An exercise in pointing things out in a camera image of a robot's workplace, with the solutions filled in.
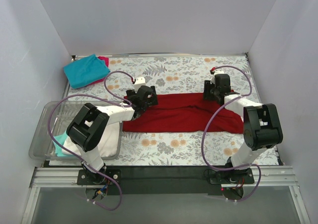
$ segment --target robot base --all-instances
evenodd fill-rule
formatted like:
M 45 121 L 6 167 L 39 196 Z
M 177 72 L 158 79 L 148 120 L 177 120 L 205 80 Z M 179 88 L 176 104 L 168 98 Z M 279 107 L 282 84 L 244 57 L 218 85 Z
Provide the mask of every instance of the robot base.
M 120 180 L 121 180 L 121 171 L 120 171 L 120 169 L 112 169 L 112 170 L 106 169 L 103 173 L 105 173 L 107 176 L 113 178 L 114 180 L 116 180 L 116 182 L 118 184 L 120 184 Z M 106 184 L 106 180 L 103 180 L 100 183 L 96 183 L 87 174 L 86 170 L 81 169 L 79 171 L 77 185 L 105 185 L 105 184 Z
M 211 184 L 233 184 L 236 185 L 244 178 L 244 184 L 253 184 L 254 177 L 250 168 L 245 170 L 231 170 L 231 171 L 214 171 L 208 169 L 208 177 Z

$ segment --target teal cloth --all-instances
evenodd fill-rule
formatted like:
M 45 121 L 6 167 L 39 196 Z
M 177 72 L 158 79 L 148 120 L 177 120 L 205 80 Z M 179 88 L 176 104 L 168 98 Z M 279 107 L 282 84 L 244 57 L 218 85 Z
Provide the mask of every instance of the teal cloth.
M 67 139 L 68 135 L 66 134 L 66 131 L 62 134 L 62 135 L 59 135 L 59 136 L 54 136 L 54 138 L 57 140 L 57 142 L 59 142 L 61 145 L 64 144 L 64 141 Z M 62 152 L 62 148 L 59 147 L 54 141 L 53 141 L 53 144 L 55 146 L 55 154 L 57 157 L 70 157 L 70 156 L 73 156 L 72 154 L 64 154 Z
M 95 54 L 76 60 L 64 68 L 70 86 L 74 89 L 91 84 L 109 74 L 105 61 L 100 60 Z

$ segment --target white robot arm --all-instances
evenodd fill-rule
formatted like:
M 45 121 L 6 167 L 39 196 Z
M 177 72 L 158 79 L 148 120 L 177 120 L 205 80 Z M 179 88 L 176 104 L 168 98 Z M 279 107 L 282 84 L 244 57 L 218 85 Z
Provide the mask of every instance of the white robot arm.
M 121 103 L 119 106 L 105 106 L 99 110 L 91 103 L 87 103 L 66 130 L 67 135 L 76 144 L 85 160 L 82 166 L 94 183 L 102 182 L 103 177 L 97 175 L 88 165 L 100 172 L 106 170 L 106 165 L 101 159 L 97 147 L 105 127 L 117 122 L 135 120 L 149 106 L 158 104 L 155 87 L 146 86 L 144 77 L 137 77 L 134 81 L 134 89 L 127 90 L 126 93 L 127 99 L 132 103 L 131 107 Z
M 276 106 L 261 104 L 241 97 L 231 91 L 230 77 L 221 70 L 211 70 L 211 80 L 204 83 L 204 99 L 217 101 L 220 105 L 233 99 L 225 106 L 243 117 L 244 143 L 237 153 L 228 160 L 231 167 L 252 164 L 264 151 L 283 140 Z

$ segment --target floral pattern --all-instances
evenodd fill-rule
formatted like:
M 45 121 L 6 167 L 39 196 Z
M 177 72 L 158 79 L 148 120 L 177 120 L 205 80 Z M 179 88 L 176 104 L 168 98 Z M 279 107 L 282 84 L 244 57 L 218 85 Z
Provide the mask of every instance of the floral pattern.
M 249 78 L 250 68 L 244 56 L 232 57 L 122 57 L 110 58 L 111 71 L 125 71 L 132 76 L 142 75 L 147 85 L 156 86 L 157 94 L 203 92 L 204 80 L 210 79 L 209 70 L 221 65 L 232 65 L 244 70 Z M 237 70 L 224 68 L 231 77 L 232 89 L 241 94 L 249 92 L 245 77 Z M 255 86 L 250 100 L 259 102 Z M 132 89 L 129 78 L 113 74 L 107 87 L 119 96 Z M 80 89 L 69 89 L 68 95 L 85 93 L 109 100 L 113 98 L 97 83 Z M 74 97 L 70 100 L 91 100 Z M 203 132 L 191 133 L 131 133 L 123 132 L 119 156 L 107 165 L 205 165 L 201 155 Z M 212 165 L 224 165 L 243 143 L 243 135 L 211 132 L 205 139 L 204 152 Z M 256 161 L 261 165 L 278 165 L 274 149 L 264 152 Z

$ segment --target white backdrop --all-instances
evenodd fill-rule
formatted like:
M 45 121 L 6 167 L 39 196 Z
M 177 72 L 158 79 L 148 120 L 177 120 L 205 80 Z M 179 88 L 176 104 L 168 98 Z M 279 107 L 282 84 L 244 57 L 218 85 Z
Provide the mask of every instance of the white backdrop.
M 318 0 L 277 0 L 250 53 L 262 102 L 277 106 L 283 161 L 292 165 L 318 223 Z
M 28 156 L 46 103 L 70 61 L 40 0 L 0 0 L 0 223 L 21 222 L 35 162 Z
M 70 54 L 242 54 L 276 0 L 41 0 Z

